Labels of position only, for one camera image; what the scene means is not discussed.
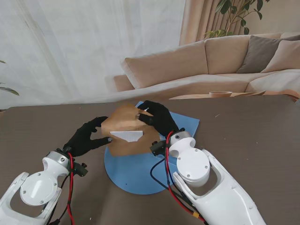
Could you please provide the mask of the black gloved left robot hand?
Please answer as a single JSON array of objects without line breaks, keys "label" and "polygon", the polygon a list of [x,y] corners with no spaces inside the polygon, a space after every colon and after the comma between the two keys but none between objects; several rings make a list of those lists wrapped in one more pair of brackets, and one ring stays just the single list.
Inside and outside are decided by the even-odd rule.
[{"label": "black gloved left robot hand", "polygon": [[91,134],[96,133],[97,128],[100,128],[107,118],[107,116],[96,117],[93,120],[84,123],[64,145],[63,151],[70,153],[72,157],[79,157],[90,150],[95,150],[101,146],[111,143],[111,137],[103,137],[93,140],[90,138]]}]

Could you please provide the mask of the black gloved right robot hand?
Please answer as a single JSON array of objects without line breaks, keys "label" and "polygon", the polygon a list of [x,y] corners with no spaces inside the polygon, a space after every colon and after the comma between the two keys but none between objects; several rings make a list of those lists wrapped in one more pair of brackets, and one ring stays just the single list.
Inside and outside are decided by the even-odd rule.
[{"label": "black gloved right robot hand", "polygon": [[149,116],[140,113],[138,119],[149,126],[153,126],[162,136],[167,137],[170,132],[179,131],[169,110],[164,105],[146,100],[138,106],[138,109],[147,110],[151,114]]}]

